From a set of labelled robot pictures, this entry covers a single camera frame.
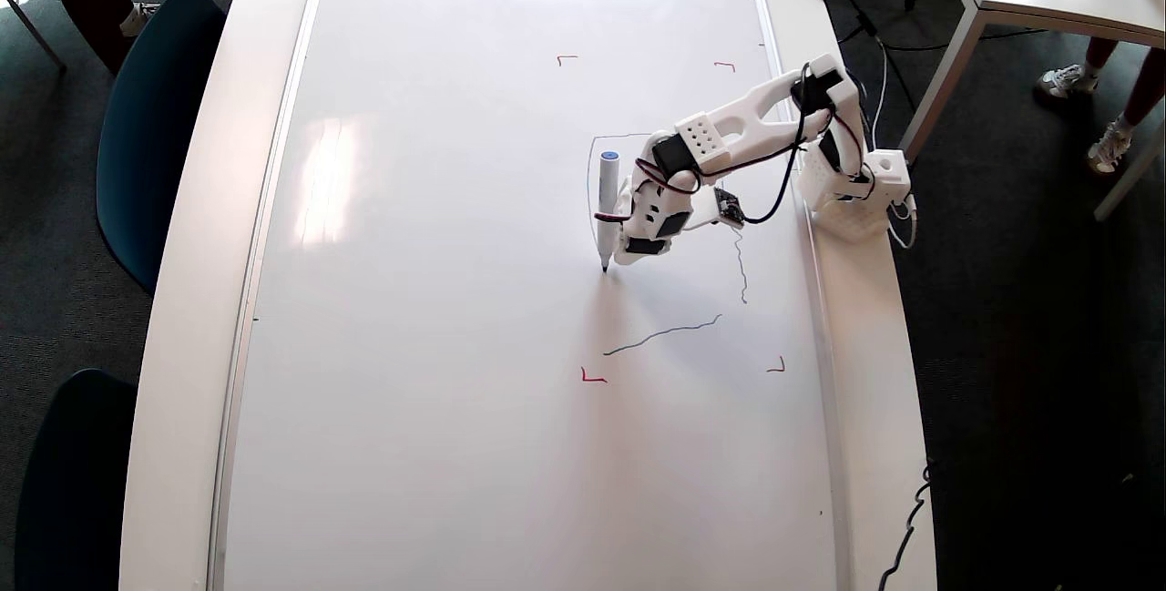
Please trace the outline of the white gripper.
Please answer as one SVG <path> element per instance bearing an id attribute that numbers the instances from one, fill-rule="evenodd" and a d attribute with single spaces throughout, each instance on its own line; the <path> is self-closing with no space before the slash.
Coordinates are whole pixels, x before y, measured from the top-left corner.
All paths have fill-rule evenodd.
<path id="1" fill-rule="evenodd" d="M 626 185 L 621 200 L 628 207 L 628 220 L 618 227 L 614 238 L 614 262 L 619 266 L 665 260 L 677 235 L 696 227 L 694 197 L 695 177 L 670 178 L 666 188 L 649 178 L 637 187 Z"/>

